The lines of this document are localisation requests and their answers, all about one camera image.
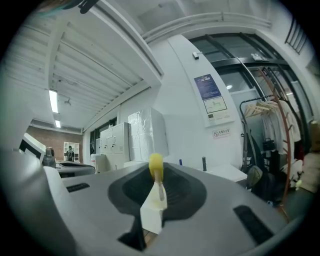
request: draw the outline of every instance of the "hanging clothes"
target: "hanging clothes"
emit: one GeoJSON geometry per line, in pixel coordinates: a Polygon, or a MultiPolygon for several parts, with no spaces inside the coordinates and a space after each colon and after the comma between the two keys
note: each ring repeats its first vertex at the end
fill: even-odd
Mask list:
{"type": "Polygon", "coordinates": [[[263,129],[265,138],[274,140],[275,148],[280,155],[287,154],[288,146],[291,149],[291,160],[293,161],[295,153],[295,142],[301,140],[301,134],[298,122],[293,114],[289,105],[280,100],[281,107],[283,108],[284,115],[286,116],[286,123],[289,129],[290,145],[287,143],[285,124],[278,107],[278,104],[274,101],[266,101],[263,103],[266,107],[270,107],[270,111],[262,115],[263,129]]]}

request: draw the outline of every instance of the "sign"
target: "sign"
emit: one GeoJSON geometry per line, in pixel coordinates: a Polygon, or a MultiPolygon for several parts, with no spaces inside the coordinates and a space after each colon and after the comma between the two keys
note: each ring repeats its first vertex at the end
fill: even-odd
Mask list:
{"type": "Polygon", "coordinates": [[[203,101],[221,96],[216,82],[210,74],[194,79],[203,101]]]}
{"type": "Polygon", "coordinates": [[[219,88],[210,74],[202,75],[194,78],[196,87],[201,95],[207,118],[209,121],[229,118],[229,112],[224,98],[219,91],[219,88]]]}
{"type": "Polygon", "coordinates": [[[213,130],[212,131],[212,135],[213,135],[214,139],[220,139],[220,138],[223,138],[223,137],[228,137],[228,136],[231,135],[230,128],[227,127],[227,128],[220,129],[220,130],[213,130]]]}

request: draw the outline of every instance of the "plastic wrap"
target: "plastic wrap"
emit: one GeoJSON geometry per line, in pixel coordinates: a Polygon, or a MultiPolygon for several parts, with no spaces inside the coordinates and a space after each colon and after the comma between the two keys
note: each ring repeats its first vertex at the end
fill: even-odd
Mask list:
{"type": "Polygon", "coordinates": [[[168,155],[165,123],[161,113],[149,107],[128,116],[131,161],[148,161],[152,153],[168,155]]]}

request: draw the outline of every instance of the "gray machine surface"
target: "gray machine surface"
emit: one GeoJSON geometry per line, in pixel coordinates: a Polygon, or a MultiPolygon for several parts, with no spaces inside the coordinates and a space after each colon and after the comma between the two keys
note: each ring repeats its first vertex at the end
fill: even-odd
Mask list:
{"type": "Polygon", "coordinates": [[[71,161],[57,162],[55,168],[61,178],[89,175],[96,172],[95,168],[91,165],[71,161]]]}
{"type": "Polygon", "coordinates": [[[263,255],[299,224],[286,226],[282,215],[235,182],[166,164],[199,180],[206,198],[191,217],[166,221],[153,244],[141,252],[117,240],[130,232],[135,218],[120,213],[108,191],[115,181],[148,168],[145,163],[64,180],[55,169],[43,168],[35,157],[18,152],[2,152],[0,165],[1,186],[16,217],[37,241],[59,255],[263,255]],[[81,183],[89,187],[68,192],[66,187],[81,183]],[[255,243],[233,211],[241,205],[274,234],[271,239],[255,243]]]}
{"type": "MultiPolygon", "coordinates": [[[[105,227],[108,236],[117,238],[130,228],[130,222],[127,216],[117,212],[108,199],[108,187],[143,166],[147,164],[66,179],[63,183],[66,186],[89,184],[90,187],[71,193],[72,199],[90,219],[105,227]]],[[[274,234],[285,227],[284,218],[275,209],[242,186],[192,168],[175,164],[170,166],[200,180],[207,190],[207,197],[203,207],[191,218],[166,222],[159,236],[146,250],[148,253],[156,255],[161,252],[168,256],[234,255],[253,249],[255,241],[233,211],[240,205],[250,207],[274,234]]]]}

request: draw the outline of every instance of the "black slot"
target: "black slot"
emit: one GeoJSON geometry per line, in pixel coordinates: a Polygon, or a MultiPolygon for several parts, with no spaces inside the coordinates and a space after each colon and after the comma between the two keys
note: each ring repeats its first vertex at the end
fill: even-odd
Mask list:
{"type": "Polygon", "coordinates": [[[273,236],[272,232],[248,206],[241,205],[234,208],[233,211],[258,245],[273,236]]]}
{"type": "Polygon", "coordinates": [[[78,190],[83,190],[85,188],[89,188],[90,186],[87,183],[80,183],[77,185],[72,185],[72,186],[67,186],[66,189],[69,191],[69,193],[71,192],[75,192],[78,190]]]}

